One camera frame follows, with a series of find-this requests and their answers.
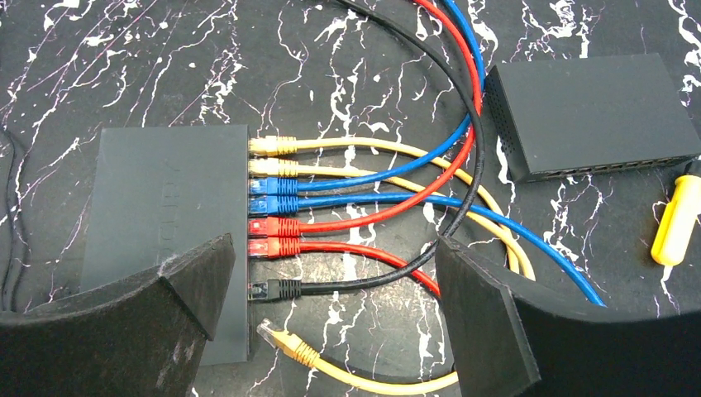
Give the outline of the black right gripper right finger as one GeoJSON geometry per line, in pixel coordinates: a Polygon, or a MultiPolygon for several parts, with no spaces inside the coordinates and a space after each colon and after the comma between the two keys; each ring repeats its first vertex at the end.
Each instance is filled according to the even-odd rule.
{"type": "Polygon", "coordinates": [[[700,314],[555,292],[442,238],[436,275],[464,396],[697,396],[700,314]]]}

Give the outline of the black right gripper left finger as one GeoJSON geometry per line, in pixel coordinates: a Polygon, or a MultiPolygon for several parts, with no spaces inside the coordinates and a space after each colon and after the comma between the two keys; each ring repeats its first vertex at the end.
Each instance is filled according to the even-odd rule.
{"type": "Polygon", "coordinates": [[[187,395],[235,262],[224,234],[110,284],[2,313],[2,395],[187,395]]]}

